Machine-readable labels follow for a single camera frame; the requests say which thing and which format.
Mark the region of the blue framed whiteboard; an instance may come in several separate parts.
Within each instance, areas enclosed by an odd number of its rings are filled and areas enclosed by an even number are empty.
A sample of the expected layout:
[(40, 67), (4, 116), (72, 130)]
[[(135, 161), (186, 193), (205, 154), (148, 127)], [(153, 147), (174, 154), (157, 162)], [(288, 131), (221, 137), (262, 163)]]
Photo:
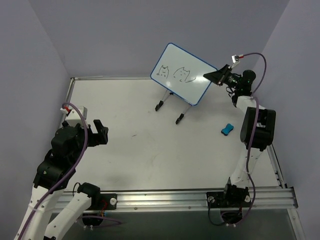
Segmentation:
[(168, 43), (150, 78), (190, 105), (196, 106), (211, 84), (204, 74), (217, 70), (176, 44)]

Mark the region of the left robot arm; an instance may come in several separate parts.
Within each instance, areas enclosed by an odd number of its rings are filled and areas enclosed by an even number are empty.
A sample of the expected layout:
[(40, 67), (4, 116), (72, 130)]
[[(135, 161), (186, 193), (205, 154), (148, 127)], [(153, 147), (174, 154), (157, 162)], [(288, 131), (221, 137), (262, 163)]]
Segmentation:
[(56, 131), (50, 150), (37, 167), (31, 198), (15, 239), (60, 240), (86, 209), (95, 210), (100, 206), (100, 188), (85, 182), (57, 218), (50, 222), (85, 150), (108, 142), (109, 129), (99, 119), (93, 124), (96, 133), (89, 125), (83, 126), (82, 122), (71, 125), (68, 120)]

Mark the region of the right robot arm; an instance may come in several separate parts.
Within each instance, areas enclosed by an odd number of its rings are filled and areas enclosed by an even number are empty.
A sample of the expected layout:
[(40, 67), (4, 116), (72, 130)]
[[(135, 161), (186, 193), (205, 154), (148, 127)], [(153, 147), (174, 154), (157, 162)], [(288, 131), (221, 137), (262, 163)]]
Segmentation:
[(256, 74), (245, 70), (242, 74), (232, 73), (232, 67), (205, 73), (203, 77), (217, 86), (226, 85), (232, 90), (232, 103), (244, 114), (240, 130), (242, 152), (237, 166), (228, 178), (222, 192), (208, 192), (207, 204), (212, 208), (240, 208), (252, 203), (249, 187), (253, 186), (252, 172), (255, 165), (274, 139), (276, 111), (260, 106), (252, 96), (252, 84)]

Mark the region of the blue black eraser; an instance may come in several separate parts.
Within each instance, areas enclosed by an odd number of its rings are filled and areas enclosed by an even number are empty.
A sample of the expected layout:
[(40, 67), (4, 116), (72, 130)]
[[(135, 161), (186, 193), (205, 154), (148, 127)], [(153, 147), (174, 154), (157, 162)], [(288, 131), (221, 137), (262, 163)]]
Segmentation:
[(231, 131), (233, 131), (234, 129), (234, 126), (230, 123), (228, 123), (222, 130), (221, 130), (221, 133), (224, 135), (224, 136), (228, 136), (230, 134)]

